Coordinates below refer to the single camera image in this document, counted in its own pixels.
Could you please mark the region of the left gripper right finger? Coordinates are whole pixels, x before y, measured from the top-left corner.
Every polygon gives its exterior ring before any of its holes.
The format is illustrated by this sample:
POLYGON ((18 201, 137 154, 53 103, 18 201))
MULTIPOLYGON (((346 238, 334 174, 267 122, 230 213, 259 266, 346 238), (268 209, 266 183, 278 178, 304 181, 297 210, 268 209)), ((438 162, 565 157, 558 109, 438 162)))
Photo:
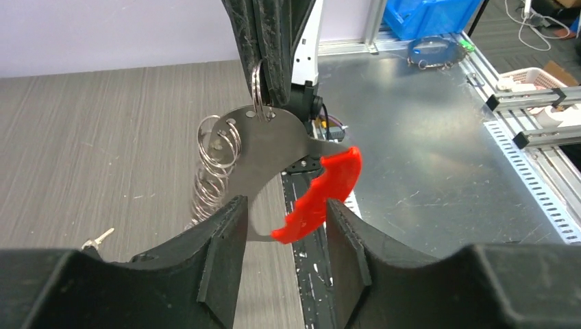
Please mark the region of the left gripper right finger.
POLYGON ((339 328, 412 328, 420 268, 436 258, 379 231, 344 204, 326 204, 326 237, 339 328))

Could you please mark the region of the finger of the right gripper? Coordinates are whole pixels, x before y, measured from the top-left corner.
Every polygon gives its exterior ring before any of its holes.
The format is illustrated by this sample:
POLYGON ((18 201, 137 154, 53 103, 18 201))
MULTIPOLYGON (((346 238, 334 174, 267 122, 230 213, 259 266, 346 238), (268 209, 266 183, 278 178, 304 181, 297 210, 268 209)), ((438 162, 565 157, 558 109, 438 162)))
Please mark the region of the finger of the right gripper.
POLYGON ((227 12, 245 76, 261 64, 262 98, 275 107, 288 103, 291 92, 290 1, 231 1, 227 12))
POLYGON ((283 86, 293 82, 293 65, 298 64, 299 85, 316 82, 316 42, 308 28, 314 1, 283 1, 283 86))

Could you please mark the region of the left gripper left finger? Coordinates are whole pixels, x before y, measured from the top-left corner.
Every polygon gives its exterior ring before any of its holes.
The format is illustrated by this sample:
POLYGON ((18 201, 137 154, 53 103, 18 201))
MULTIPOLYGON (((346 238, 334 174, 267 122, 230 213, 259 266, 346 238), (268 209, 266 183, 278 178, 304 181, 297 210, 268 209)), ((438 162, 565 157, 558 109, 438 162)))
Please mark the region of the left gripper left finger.
POLYGON ((115 328, 232 328, 247 239, 248 199, 127 263, 115 263, 106 319, 115 328))

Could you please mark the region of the metal keyring holder red handle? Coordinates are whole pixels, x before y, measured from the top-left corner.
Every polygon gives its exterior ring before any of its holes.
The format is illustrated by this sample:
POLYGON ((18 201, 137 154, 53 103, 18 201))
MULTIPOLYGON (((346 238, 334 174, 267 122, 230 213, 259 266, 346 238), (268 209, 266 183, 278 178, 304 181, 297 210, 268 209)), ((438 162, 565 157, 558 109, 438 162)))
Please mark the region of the metal keyring holder red handle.
POLYGON ((260 241, 295 243, 325 223, 328 199, 347 199, 360 176, 362 156, 355 146, 310 137, 294 114, 263 104, 261 68, 257 63, 251 71, 250 106, 207 116, 198 126, 199 164, 187 226, 209 219, 236 195, 253 199, 277 174, 311 156, 323 173, 295 202, 282 228, 257 236, 260 241))

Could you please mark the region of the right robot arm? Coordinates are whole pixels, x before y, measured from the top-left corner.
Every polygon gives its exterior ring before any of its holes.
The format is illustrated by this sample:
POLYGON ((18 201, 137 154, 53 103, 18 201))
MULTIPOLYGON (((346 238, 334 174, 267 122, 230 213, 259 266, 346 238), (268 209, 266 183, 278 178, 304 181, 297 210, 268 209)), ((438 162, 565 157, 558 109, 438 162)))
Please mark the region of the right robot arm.
POLYGON ((254 112, 273 109, 304 125, 324 110, 318 96, 322 1, 223 0, 247 78, 254 112))

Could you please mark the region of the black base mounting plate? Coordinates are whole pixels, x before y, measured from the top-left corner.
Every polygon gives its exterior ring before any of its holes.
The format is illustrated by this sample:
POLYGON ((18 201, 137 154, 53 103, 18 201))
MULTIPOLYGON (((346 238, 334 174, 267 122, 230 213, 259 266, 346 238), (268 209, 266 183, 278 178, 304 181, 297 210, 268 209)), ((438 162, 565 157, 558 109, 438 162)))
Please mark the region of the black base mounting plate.
MULTIPOLYGON (((287 213, 323 169, 318 158, 305 157, 282 173, 287 213)), ((306 328, 335 328, 334 288, 325 229, 320 227, 292 244, 298 289, 306 328)))

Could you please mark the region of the key with black tag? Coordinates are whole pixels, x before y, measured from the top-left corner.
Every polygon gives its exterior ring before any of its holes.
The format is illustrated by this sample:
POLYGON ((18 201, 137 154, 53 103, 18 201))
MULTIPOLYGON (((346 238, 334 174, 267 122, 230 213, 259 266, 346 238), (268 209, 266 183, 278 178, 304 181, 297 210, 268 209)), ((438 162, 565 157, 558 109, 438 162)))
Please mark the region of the key with black tag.
POLYGON ((81 246, 81 250, 83 252, 85 251, 89 251, 89 250, 95 250, 98 251, 100 245, 103 243, 103 241, 109 237, 113 232, 115 231, 115 228, 110 228, 108 230, 106 230, 104 233, 102 233, 100 236, 94 238, 94 239, 88 239, 82 246, 81 246))

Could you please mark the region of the blue plastic bin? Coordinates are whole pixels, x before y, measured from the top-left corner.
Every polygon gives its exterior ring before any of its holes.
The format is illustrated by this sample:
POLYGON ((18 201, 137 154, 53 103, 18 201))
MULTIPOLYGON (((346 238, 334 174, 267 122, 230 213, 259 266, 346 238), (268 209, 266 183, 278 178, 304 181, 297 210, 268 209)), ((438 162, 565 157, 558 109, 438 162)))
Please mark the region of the blue plastic bin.
POLYGON ((458 34, 480 0, 388 0, 383 21, 400 40, 458 34))

